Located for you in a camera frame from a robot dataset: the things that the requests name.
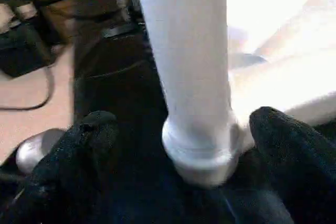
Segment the white tube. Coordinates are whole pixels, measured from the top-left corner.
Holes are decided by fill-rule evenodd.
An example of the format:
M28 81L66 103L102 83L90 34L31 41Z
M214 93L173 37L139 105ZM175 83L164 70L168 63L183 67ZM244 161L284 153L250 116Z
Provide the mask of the white tube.
M141 0L169 109L163 144L182 177L216 186L240 144L230 108L226 0Z

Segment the black cable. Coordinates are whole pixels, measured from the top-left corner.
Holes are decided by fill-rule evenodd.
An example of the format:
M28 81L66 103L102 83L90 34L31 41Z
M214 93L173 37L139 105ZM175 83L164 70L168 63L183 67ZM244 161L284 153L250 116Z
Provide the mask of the black cable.
M6 107L4 106L4 107L0 107L0 111L31 111L31 110L40 109L44 105L46 105L53 97L53 94L55 91L55 77L53 75L53 72L50 66L44 67L44 71L45 71L46 79L48 82L48 91L47 91L47 96L43 102L39 103L38 105L30 106L30 107Z
M112 19L116 14L118 14L122 11L122 9L117 9L117 10L113 10L111 12L98 14L98 15L81 16L81 15L76 15L76 14L65 13L65 12L63 12L63 11L57 9L57 8L52 7L52 6L48 6L47 9L50 10L53 14L62 16L64 18L74 18L76 20L81 20L81 21L90 20L90 21L94 21L94 22L97 22L97 23L106 21L108 19Z

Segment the silver object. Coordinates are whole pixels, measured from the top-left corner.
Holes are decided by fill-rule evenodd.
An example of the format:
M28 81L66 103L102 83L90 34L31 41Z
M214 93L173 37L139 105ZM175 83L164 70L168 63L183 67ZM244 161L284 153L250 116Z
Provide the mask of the silver object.
M63 134L63 130L50 129L23 141L16 153L16 165L19 170L24 174L30 174Z

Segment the floor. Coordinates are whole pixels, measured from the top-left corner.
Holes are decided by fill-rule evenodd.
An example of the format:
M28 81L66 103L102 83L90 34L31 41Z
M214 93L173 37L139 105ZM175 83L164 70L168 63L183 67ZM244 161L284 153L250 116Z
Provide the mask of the floor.
M68 48L52 67L55 93L45 107L29 112L0 111L0 163L22 140L50 128L66 129L71 124L71 66L72 48ZM44 74L39 69L8 80L0 73L0 106L31 106L41 102L47 92Z

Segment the black fabric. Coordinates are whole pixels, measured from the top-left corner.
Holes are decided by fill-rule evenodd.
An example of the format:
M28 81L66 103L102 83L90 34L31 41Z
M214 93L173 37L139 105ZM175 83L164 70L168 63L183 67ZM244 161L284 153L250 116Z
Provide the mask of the black fabric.
M334 223L335 147L272 108L250 117L256 148L231 179L204 190L183 182L161 145L166 113L137 126L95 112L35 168L1 223Z

